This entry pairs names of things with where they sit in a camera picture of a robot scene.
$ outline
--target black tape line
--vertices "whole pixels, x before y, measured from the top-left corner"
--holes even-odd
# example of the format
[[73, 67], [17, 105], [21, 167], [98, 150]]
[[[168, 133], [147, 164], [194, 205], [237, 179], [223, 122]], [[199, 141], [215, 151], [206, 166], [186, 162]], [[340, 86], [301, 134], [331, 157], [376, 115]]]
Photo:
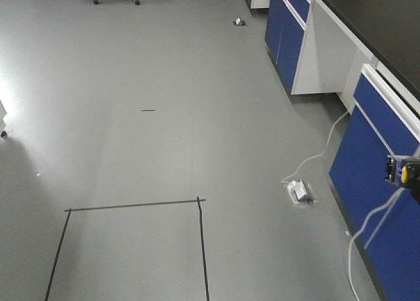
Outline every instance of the black tape line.
[[51, 285], [53, 283], [52, 281], [54, 279], [54, 273], [55, 273], [55, 268], [56, 268], [57, 262], [58, 262], [58, 256], [60, 255], [61, 245], [63, 244], [64, 234], [66, 233], [66, 229], [67, 229], [67, 225], [68, 225], [68, 220], [70, 219], [70, 215], [71, 214], [72, 214], [72, 210], [69, 209], [68, 210], [68, 214], [67, 214], [66, 223], [64, 224], [63, 232], [61, 233], [60, 244], [58, 244], [57, 253], [55, 254], [54, 266], [52, 267], [50, 281], [48, 283], [48, 289], [47, 289], [47, 293], [45, 295], [45, 301], [48, 301], [48, 297], [50, 296], [50, 290], [51, 290]]
[[188, 201], [164, 201], [160, 203], [143, 203], [143, 204], [133, 204], [133, 205], [117, 205], [117, 206], [103, 206], [103, 207], [90, 207], [90, 208], [76, 208], [76, 209], [67, 209], [64, 212], [70, 211], [97, 211], [99, 209], [117, 209], [117, 208], [128, 208], [128, 207], [141, 207], [141, 206], [155, 206], [155, 205], [170, 205], [170, 204], [183, 204], [183, 203], [196, 203], [196, 200]]
[[205, 296], [207, 301], [210, 301], [209, 296], [209, 280], [207, 278], [207, 264], [205, 262], [205, 251], [204, 251], [204, 234], [203, 234], [203, 211], [201, 210], [200, 198], [197, 197], [197, 204], [198, 204], [198, 210], [199, 210], [199, 230], [201, 235], [201, 251], [203, 253], [203, 269], [204, 269], [204, 285], [205, 285]]

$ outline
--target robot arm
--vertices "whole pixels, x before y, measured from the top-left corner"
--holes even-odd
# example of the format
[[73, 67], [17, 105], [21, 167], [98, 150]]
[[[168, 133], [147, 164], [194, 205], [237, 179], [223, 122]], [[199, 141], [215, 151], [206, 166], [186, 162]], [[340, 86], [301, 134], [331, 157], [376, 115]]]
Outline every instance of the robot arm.
[[385, 181], [411, 190], [411, 195], [420, 204], [420, 157], [388, 155]]

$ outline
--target lab bench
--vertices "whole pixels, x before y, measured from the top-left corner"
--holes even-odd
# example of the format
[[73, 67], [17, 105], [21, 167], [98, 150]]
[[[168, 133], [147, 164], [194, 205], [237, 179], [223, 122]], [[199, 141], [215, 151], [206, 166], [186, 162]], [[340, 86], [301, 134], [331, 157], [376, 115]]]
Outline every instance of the lab bench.
[[[419, 14], [417, 0], [270, 0], [265, 40], [285, 90], [337, 93], [352, 114], [329, 173], [352, 230], [396, 189], [387, 155], [420, 143]], [[420, 300], [419, 234], [420, 205], [405, 191], [362, 249], [384, 298]]]

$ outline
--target power cord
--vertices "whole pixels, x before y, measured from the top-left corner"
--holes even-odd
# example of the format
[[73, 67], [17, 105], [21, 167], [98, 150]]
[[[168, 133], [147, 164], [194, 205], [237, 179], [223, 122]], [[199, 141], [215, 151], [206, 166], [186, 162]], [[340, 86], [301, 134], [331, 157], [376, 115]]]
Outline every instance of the power cord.
[[287, 181], [288, 179], [290, 179], [290, 178], [293, 178], [298, 172], [299, 172], [299, 170], [301, 169], [301, 167], [303, 167], [303, 165], [306, 163], [306, 162], [308, 162], [308, 161], [310, 161], [310, 160], [313, 160], [313, 159], [316, 159], [316, 158], [319, 158], [319, 157], [321, 157], [321, 156], [323, 156], [324, 154], [325, 154], [325, 152], [327, 151], [327, 148], [328, 148], [328, 144], [329, 144], [329, 141], [331, 140], [331, 135], [333, 134], [333, 130], [334, 130], [334, 128], [335, 128], [335, 126], [344, 118], [344, 116], [346, 116], [348, 114], [348, 112], [346, 111], [346, 112], [344, 112], [344, 114], [342, 114], [342, 116], [340, 116], [335, 122], [334, 122], [334, 124], [333, 124], [333, 126], [331, 127], [331, 130], [329, 131], [329, 135], [328, 135], [328, 139], [327, 139], [327, 142], [326, 142], [326, 144], [325, 144], [325, 148], [324, 148], [324, 150], [321, 152], [321, 153], [319, 153], [318, 155], [313, 155], [312, 157], [309, 157], [309, 158], [306, 158], [304, 161], [302, 161], [302, 163], [297, 167], [297, 169], [296, 169], [296, 171], [295, 172], [293, 172], [292, 174], [290, 174], [290, 175], [288, 175], [288, 176], [286, 176], [285, 178], [282, 178], [281, 180], [280, 180], [280, 182], [281, 183], [283, 183], [283, 184], [288, 184], [288, 183], [290, 183], [289, 181]]

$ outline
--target black countertop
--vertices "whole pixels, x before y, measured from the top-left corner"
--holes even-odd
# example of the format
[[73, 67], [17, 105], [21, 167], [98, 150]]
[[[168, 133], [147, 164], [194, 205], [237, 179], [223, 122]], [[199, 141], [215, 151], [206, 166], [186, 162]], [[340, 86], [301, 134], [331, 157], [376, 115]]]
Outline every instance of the black countertop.
[[420, 0], [322, 0], [420, 101]]

